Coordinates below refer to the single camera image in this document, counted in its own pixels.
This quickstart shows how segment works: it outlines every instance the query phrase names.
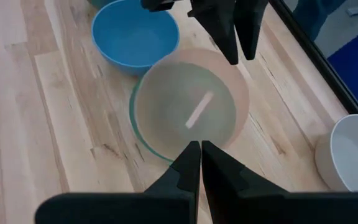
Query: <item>frosted plastic bowl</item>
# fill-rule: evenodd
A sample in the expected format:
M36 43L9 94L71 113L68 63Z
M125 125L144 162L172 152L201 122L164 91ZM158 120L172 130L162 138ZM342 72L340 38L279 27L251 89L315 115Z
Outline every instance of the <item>frosted plastic bowl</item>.
M186 126L211 94L198 119ZM164 57L139 81L130 102L137 137L168 161L193 140L228 147L243 129L248 111L249 92L241 72L221 54L205 49L180 50Z

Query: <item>blue bowl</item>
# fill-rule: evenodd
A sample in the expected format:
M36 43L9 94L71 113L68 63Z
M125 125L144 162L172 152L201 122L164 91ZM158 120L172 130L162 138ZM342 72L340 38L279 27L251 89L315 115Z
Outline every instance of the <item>blue bowl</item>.
M97 13L92 38L107 61L141 76L177 48L179 30L169 13L149 12L139 0L120 0Z

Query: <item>wooden table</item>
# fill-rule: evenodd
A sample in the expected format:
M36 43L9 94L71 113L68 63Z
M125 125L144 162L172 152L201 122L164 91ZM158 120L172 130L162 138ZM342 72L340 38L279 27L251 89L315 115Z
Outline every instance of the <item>wooden table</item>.
M218 50L175 4L180 49ZM85 0L0 0L0 223L32 223L62 192L140 192L167 168L134 137L134 77L95 49ZM326 190L313 161L318 136L346 111L271 6L256 59L240 53L250 114L227 152L289 191ZM201 187L200 223L211 223Z

